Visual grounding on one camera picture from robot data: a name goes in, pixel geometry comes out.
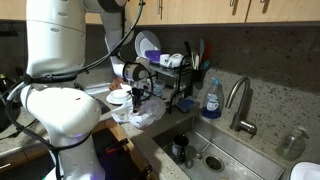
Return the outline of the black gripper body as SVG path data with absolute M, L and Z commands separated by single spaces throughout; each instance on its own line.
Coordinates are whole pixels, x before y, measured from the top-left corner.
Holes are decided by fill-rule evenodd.
M 131 86 L 134 89 L 134 94 L 137 95 L 141 100 L 144 100 L 147 98 L 149 83 L 146 80 L 132 82 Z

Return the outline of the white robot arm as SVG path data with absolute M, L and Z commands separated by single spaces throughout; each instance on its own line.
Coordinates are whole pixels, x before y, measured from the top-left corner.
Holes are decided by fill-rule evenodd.
M 130 31 L 122 22 L 127 0 L 27 0 L 28 64 L 21 100 L 49 135 L 54 180 L 105 180 L 91 131 L 101 116 L 99 103 L 74 87 L 91 67 L 85 64 L 85 15 L 98 13 L 105 28 L 107 57 L 114 73 L 128 80 L 146 77 L 140 60 L 125 63 L 118 52 Z

